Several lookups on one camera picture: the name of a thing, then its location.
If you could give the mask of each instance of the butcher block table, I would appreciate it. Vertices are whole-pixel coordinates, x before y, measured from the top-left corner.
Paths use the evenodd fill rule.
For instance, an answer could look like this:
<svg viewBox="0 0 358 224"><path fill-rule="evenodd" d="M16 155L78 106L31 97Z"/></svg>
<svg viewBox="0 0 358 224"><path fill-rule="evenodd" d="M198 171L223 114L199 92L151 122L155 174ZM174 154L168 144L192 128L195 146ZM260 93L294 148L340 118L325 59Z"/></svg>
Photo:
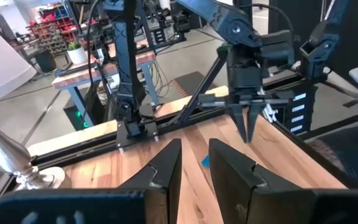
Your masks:
<svg viewBox="0 0 358 224"><path fill-rule="evenodd" d="M146 45L148 46L147 40L141 40L137 43L137 45ZM116 48L114 44L109 45L109 55L110 57L116 56ZM142 54L136 55L136 65L138 68L140 68L143 71L145 81L147 84L147 88L149 90L150 97L152 99L152 102L155 105L158 105L158 97L157 93L154 89L153 80L150 74L149 67L155 63L155 54L153 51L148 51ZM72 65L69 69L77 68L87 65L87 63L82 63L79 65ZM91 69L93 81L99 81L101 80L101 74L98 71L95 71L94 68ZM118 74L118 68L117 65L114 63L108 63L103 66L103 74L105 77L111 77L115 74ZM52 86L59 90L67 90L70 93L71 98L74 101L74 104L76 105L77 109L81 114L85 111L85 104L84 100L81 96L80 91L78 90L78 86L84 85L90 82L90 75L88 72L88 69L85 68L84 70L76 73L72 73L69 75L65 75L63 77L57 77L52 82ZM92 119L86 115L85 116L85 122L88 126L94 126Z"/></svg>
<svg viewBox="0 0 358 224"><path fill-rule="evenodd" d="M227 94L221 86L210 90L217 96ZM190 97L163 105L156 116L164 116L183 108ZM83 131L35 144L29 148L32 155L41 155L71 144L86 141L117 129L111 121ZM340 181L291 142L263 117L259 117L251 143L243 143L229 116L223 115L187 128L64 167L71 177L73 188L114 188L132 177L173 138L182 143L181 190L178 223L223 223L216 200L209 169L201 165L208 154L210 138L220 139L258 164L303 188L346 188Z"/></svg>

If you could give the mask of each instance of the green plant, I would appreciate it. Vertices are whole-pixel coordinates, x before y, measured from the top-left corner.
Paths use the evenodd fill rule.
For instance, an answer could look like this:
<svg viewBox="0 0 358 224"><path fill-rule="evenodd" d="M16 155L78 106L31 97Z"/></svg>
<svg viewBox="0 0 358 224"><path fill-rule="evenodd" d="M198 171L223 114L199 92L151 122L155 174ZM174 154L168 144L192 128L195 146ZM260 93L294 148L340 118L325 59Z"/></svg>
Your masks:
<svg viewBox="0 0 358 224"><path fill-rule="evenodd" d="M68 50L76 50L81 47L81 44L77 42L71 42L68 44Z"/></svg>

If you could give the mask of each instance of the gray floor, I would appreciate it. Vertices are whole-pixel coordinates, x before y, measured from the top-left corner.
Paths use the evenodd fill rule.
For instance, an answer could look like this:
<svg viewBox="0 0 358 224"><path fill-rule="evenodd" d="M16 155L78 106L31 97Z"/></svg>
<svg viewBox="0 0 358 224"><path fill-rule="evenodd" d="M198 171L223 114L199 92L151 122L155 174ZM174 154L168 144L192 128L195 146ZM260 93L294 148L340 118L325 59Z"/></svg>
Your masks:
<svg viewBox="0 0 358 224"><path fill-rule="evenodd" d="M267 11L254 14L255 28L267 33ZM210 28L193 30L186 35L186 42L176 44L157 56L161 71L168 80L199 71L205 74L214 59L216 48L223 42ZM13 139L30 146L37 142L59 137L74 131L62 108L69 99L66 91L50 86L52 76L27 83L0 100L0 129ZM215 79L216 86L225 85L226 69ZM318 85L312 128L340 121L358 114L358 105L347 109L343 103L353 100L324 85ZM181 98L174 87L162 102Z"/></svg>

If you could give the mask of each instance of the screw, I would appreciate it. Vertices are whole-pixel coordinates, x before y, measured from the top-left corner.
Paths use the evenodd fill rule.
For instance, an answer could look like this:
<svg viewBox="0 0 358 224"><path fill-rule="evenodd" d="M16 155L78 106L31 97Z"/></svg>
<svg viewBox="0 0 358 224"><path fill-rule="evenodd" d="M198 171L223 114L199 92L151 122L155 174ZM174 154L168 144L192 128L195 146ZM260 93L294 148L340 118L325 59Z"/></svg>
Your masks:
<svg viewBox="0 0 358 224"><path fill-rule="evenodd" d="M240 31L241 31L241 29L239 26L236 26L235 28L233 28L233 33L235 33L235 34L240 33Z"/></svg>

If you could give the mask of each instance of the white pot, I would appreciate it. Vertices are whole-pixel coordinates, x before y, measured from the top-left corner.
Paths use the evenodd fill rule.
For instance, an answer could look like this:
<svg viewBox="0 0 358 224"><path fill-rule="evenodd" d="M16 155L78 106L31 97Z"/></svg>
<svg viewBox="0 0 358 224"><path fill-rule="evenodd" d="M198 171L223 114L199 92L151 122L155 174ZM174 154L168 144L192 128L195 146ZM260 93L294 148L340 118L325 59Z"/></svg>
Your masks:
<svg viewBox="0 0 358 224"><path fill-rule="evenodd" d="M67 53L75 65L87 62L86 53L82 47L75 50L68 50Z"/></svg>

